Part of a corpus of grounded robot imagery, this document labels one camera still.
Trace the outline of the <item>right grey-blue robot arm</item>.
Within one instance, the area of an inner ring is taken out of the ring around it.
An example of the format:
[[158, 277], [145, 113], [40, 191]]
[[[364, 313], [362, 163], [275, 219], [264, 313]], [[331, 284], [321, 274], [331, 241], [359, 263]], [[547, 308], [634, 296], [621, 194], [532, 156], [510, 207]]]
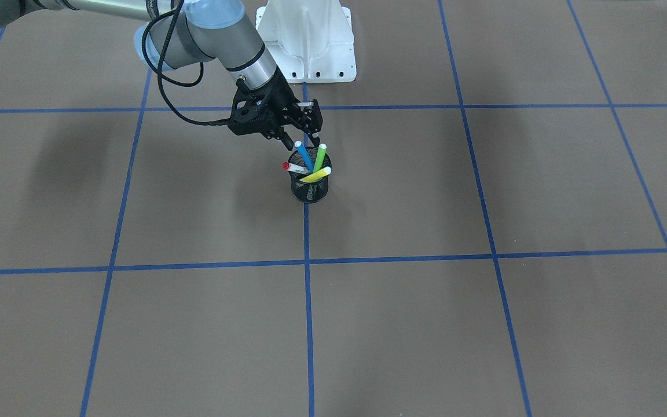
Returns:
[[[165, 105], [194, 126], [225, 126], [238, 136], [261, 134], [293, 151], [292, 126], [320, 144], [322, 112], [317, 100], [302, 102], [263, 41], [241, 1], [0, 1], [0, 29], [37, 11], [85, 11], [142, 21], [133, 44], [156, 75]], [[165, 84], [190, 88], [201, 82], [206, 63], [219, 61], [236, 92], [230, 115], [197, 120], [170, 101]]]

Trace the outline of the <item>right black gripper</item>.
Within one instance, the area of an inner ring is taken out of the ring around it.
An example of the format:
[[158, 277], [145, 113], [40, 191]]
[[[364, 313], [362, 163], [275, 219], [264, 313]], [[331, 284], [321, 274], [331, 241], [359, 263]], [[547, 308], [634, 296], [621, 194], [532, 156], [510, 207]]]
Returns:
[[262, 119], [252, 124], [252, 132], [277, 139], [286, 150], [293, 150], [294, 141], [283, 127], [291, 125], [304, 132], [313, 145], [320, 145], [323, 116], [318, 100], [300, 103], [281, 69], [276, 68], [273, 76], [252, 93], [261, 101]]

